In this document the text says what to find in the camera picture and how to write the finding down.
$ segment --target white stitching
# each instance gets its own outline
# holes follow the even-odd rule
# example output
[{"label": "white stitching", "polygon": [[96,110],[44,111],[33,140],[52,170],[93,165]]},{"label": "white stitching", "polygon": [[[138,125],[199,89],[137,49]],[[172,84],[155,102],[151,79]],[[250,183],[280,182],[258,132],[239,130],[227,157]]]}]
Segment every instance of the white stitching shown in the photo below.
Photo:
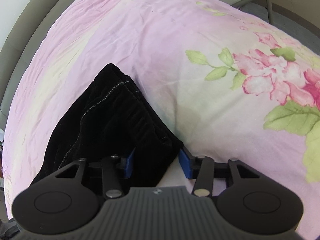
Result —
[{"label": "white stitching", "polygon": [[[115,86],[111,89],[111,91],[106,95],[105,98],[103,98],[103,99],[102,99],[101,101],[99,101],[98,103],[95,103],[95,104],[94,104],[93,106],[91,106],[87,111],[85,111],[85,113],[83,114],[83,116],[82,116],[81,119],[80,119],[80,124],[81,124],[82,119],[83,119],[84,116],[88,113],[89,110],[91,110],[92,108],[94,108],[95,106],[97,106],[98,104],[100,104],[101,102],[103,102],[104,100],[106,100],[106,99],[108,98],[108,96],[111,94],[111,92],[112,92],[113,90],[115,90],[119,85],[122,85],[122,84],[127,83],[127,82],[129,82],[129,81],[120,82],[119,84],[115,85]],[[68,150],[68,152],[67,152],[67,153],[65,154],[65,156],[63,157],[63,160],[62,160],[62,162],[61,162],[61,164],[60,164],[60,166],[59,166],[58,169],[60,169],[61,165],[62,165],[63,162],[65,161],[65,159],[66,159],[66,157],[68,156],[69,152],[73,149],[73,147],[74,147],[75,144],[77,143],[77,141],[78,141],[78,139],[79,139],[79,136],[80,136],[80,131],[79,131],[79,134],[78,134],[78,137],[77,137],[76,141],[74,142],[74,144],[71,146],[71,148]]]}]

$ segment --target bedding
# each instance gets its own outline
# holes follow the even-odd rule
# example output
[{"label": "bedding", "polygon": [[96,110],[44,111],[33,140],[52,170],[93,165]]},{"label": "bedding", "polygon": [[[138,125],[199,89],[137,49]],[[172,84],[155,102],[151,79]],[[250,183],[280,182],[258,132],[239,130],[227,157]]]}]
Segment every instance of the bedding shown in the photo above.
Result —
[{"label": "bedding", "polygon": [[[291,189],[304,205],[297,232],[320,235],[320,57],[217,0],[76,0],[61,15],[10,108],[9,219],[58,121],[108,63],[133,78],[193,155],[237,157]],[[175,160],[159,185],[192,183]]]}]

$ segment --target black pants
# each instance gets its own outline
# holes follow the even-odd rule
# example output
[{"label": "black pants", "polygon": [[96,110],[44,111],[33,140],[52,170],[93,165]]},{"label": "black pants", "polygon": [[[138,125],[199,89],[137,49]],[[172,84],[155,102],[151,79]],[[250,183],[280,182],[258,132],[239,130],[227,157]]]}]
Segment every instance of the black pants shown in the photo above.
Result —
[{"label": "black pants", "polygon": [[132,79],[108,64],[58,122],[32,183],[76,159],[99,162],[135,148],[130,187],[155,187],[182,147]]}]

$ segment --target chair backrest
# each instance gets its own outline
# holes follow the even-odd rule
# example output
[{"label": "chair backrest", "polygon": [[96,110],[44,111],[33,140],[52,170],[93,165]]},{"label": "chair backrest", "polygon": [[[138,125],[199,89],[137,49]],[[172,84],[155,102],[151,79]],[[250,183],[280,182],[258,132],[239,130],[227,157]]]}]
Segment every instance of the chair backrest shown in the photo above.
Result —
[{"label": "chair backrest", "polygon": [[0,0],[0,128],[23,73],[47,32],[75,0]]}]

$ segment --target pink flower print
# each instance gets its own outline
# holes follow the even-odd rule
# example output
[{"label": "pink flower print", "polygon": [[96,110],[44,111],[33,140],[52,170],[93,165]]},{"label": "pink flower print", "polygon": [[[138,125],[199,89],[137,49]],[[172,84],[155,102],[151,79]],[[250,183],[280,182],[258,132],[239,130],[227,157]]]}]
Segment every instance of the pink flower print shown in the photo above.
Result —
[{"label": "pink flower print", "polygon": [[240,29],[241,29],[241,30],[244,30],[244,31],[249,30],[247,27],[245,27],[245,26],[243,26],[243,25],[242,25],[242,26],[240,26]]},{"label": "pink flower print", "polygon": [[300,48],[301,43],[292,38],[281,38],[281,41],[288,47]]},{"label": "pink flower print", "polygon": [[246,94],[269,93],[270,100],[281,105],[290,96],[301,105],[312,105],[308,93],[302,89],[306,80],[298,64],[287,62],[283,57],[267,56],[258,49],[250,50],[249,54],[233,54],[241,73],[249,76],[243,83]]},{"label": "pink flower print", "polygon": [[275,49],[275,48],[281,48],[279,46],[278,42],[276,39],[272,36],[270,33],[257,33],[254,32],[259,37],[259,42],[268,45],[270,48]]},{"label": "pink flower print", "polygon": [[320,74],[309,68],[304,76],[309,83],[303,89],[312,96],[313,104],[320,110]]},{"label": "pink flower print", "polygon": [[265,23],[259,23],[259,22],[258,22],[258,25],[259,25],[260,27],[263,27],[263,28],[269,29],[269,26],[268,26],[268,25],[266,25]]}]

